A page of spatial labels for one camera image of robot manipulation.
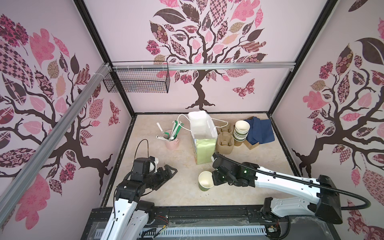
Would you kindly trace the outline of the green paper coffee cup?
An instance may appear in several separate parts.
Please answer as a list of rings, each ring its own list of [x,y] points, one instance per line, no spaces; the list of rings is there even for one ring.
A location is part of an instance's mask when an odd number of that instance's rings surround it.
[[[214,186],[213,174],[209,171],[203,171],[198,177],[199,189],[203,192],[208,191]]]

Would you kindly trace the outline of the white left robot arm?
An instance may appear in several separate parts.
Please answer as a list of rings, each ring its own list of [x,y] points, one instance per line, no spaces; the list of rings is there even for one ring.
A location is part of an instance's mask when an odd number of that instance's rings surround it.
[[[154,203],[142,201],[146,189],[157,191],[172,179],[177,169],[157,167],[158,158],[137,158],[133,168],[118,184],[113,210],[101,237],[102,240],[135,240],[145,225],[154,219]]]

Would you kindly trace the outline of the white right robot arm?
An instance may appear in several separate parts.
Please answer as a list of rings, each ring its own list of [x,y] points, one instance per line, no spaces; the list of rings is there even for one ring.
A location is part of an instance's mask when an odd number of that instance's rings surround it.
[[[268,221],[305,215],[334,225],[343,222],[340,195],[327,176],[318,179],[295,177],[253,163],[238,163],[217,153],[213,154],[212,160],[212,178],[216,186],[267,188],[291,195],[287,199],[265,198],[262,216]]]

